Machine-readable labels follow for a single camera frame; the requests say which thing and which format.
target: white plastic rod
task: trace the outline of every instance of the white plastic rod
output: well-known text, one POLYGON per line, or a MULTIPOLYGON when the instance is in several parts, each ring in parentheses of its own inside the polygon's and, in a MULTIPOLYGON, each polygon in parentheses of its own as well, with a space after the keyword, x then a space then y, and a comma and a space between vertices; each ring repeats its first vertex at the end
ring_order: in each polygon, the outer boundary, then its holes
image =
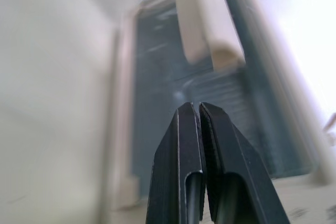
POLYGON ((176 0, 183 49, 190 63, 211 53, 215 70, 245 63, 225 0, 176 0))

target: white wall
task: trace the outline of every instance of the white wall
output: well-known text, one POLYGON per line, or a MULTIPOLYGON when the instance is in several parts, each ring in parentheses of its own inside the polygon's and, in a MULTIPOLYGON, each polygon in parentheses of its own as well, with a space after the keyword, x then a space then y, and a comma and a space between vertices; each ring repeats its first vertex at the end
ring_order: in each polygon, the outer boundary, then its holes
POLYGON ((0 223, 97 223, 113 21, 95 0, 0 0, 0 223))
POLYGON ((336 0, 261 0, 275 21, 320 111, 336 112, 336 0))

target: blurry background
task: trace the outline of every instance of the blurry background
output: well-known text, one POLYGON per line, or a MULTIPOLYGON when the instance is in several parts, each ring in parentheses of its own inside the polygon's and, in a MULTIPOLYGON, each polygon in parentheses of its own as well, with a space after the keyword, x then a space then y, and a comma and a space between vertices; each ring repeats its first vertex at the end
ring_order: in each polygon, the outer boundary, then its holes
MULTIPOLYGON (((114 42, 139 1, 0 0, 1 223, 98 222, 114 42)), ((324 125, 336 111, 334 0, 261 1, 324 125)))

